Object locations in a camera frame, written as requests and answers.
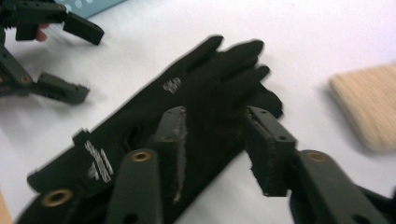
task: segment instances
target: black glove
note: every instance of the black glove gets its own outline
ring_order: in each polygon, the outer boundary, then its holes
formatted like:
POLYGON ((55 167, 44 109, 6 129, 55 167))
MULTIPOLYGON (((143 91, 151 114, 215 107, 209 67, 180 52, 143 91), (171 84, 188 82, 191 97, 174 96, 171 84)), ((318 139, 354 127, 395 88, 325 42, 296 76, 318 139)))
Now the black glove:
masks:
POLYGON ((146 145, 164 111, 184 105, 189 129, 184 198, 164 211, 175 219, 242 149, 237 135, 246 102, 282 114, 279 99, 260 83, 269 73, 266 66, 256 68, 263 43, 217 52, 221 40, 210 37, 92 133, 79 133, 73 147, 28 177, 32 188, 42 192, 73 183, 93 196, 112 186, 123 155, 146 145))

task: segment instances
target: glove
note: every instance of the glove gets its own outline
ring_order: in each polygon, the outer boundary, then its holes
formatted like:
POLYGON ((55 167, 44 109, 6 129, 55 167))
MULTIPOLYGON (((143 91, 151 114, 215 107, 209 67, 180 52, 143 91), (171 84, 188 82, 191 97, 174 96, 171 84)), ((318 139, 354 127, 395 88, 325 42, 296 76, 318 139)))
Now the glove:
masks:
POLYGON ((277 118, 282 114, 279 99, 260 83, 269 73, 268 67, 256 66, 263 43, 218 52, 221 41, 221 36, 208 38, 92 133, 77 134, 73 147, 28 176, 30 186, 42 192, 79 184, 94 196, 113 185, 123 155, 146 145, 163 112, 184 105, 189 130, 184 192, 178 204, 164 206, 165 219, 176 219, 242 150, 237 136, 246 102, 277 118))

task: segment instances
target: black fabric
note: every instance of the black fabric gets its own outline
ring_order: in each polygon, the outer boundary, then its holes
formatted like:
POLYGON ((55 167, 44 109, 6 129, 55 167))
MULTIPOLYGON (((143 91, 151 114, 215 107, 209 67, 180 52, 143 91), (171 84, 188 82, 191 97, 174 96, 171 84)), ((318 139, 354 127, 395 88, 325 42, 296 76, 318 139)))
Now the black fabric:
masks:
POLYGON ((270 72, 257 65, 263 43, 253 40, 218 52, 221 41, 221 36, 209 37, 92 133, 81 132, 73 147, 28 176, 31 187, 42 192, 78 183, 90 197, 111 187, 123 155, 146 145, 163 112, 184 105, 188 136, 183 193, 177 204, 163 202, 165 222, 172 223, 242 150, 246 105, 276 118, 282 115, 280 100, 261 84, 270 72))

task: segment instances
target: white surface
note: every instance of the white surface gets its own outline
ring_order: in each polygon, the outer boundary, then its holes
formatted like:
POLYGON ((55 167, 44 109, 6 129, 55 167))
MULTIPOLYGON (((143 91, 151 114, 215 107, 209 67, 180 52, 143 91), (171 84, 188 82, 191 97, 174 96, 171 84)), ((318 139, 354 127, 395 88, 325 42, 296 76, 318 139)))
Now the white surface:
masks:
MULTIPOLYGON (((52 25, 45 43, 14 41, 8 50, 36 79, 41 71, 91 88, 85 104, 63 105, 38 96, 0 99, 0 189, 16 218, 35 194, 26 176, 93 129, 173 60, 209 35, 223 49, 252 38, 266 44, 264 82, 283 101, 282 124, 299 149, 333 156, 357 184, 385 196, 396 186, 396 155, 371 153, 356 138, 329 94, 339 72, 396 57, 396 2, 134 0, 91 20, 106 34, 100 46, 52 25)), ((247 155, 236 158, 178 223, 292 223, 288 200, 264 198, 247 155)))

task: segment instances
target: white table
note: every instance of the white table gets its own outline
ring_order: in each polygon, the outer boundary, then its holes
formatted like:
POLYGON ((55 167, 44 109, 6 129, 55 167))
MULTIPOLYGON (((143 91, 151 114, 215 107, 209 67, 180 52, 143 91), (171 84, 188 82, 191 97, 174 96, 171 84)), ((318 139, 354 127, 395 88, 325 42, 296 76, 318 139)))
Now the white table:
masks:
MULTIPOLYGON (((80 128, 97 124, 173 60, 209 35, 222 48, 252 38, 266 44, 260 62, 272 69, 264 85, 284 103, 281 123, 299 149, 331 155, 352 180, 385 196, 396 186, 396 155, 363 146, 329 92, 335 73, 396 56, 396 2, 134 0, 91 18, 106 34, 100 46, 51 25, 44 43, 15 42, 8 50, 34 79, 46 71, 91 88, 82 105, 31 95, 0 99, 0 189, 14 219, 35 197, 26 176, 72 145, 80 128)), ((237 157, 177 223, 292 223, 288 199, 265 198, 237 157)))

